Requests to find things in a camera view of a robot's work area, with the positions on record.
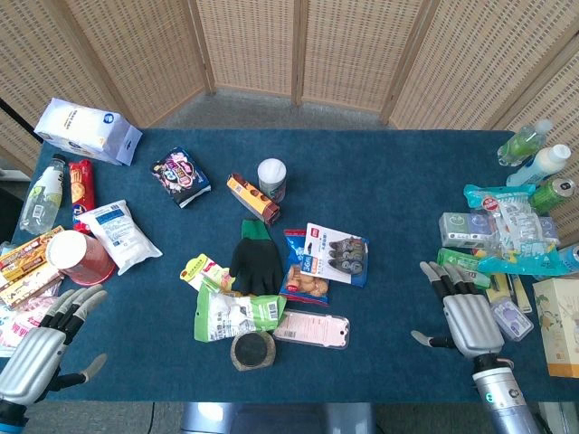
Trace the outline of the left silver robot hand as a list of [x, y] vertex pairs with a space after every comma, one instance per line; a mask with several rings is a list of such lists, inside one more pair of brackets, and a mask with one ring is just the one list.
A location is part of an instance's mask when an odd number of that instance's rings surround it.
[[107, 362], [105, 354], [71, 374], [60, 374], [61, 361], [69, 345], [108, 292], [101, 284], [71, 289], [48, 308], [39, 326], [32, 329], [16, 347], [1, 372], [1, 400], [29, 406], [41, 401], [47, 392], [57, 392], [92, 380]]

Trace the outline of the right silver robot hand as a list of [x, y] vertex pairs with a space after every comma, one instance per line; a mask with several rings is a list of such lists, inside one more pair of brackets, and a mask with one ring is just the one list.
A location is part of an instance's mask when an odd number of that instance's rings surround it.
[[468, 359], [499, 354], [504, 338], [488, 300], [479, 293], [472, 278], [452, 264], [422, 261], [420, 268], [441, 301], [451, 335], [428, 336], [413, 330], [411, 336], [431, 348], [455, 348]]

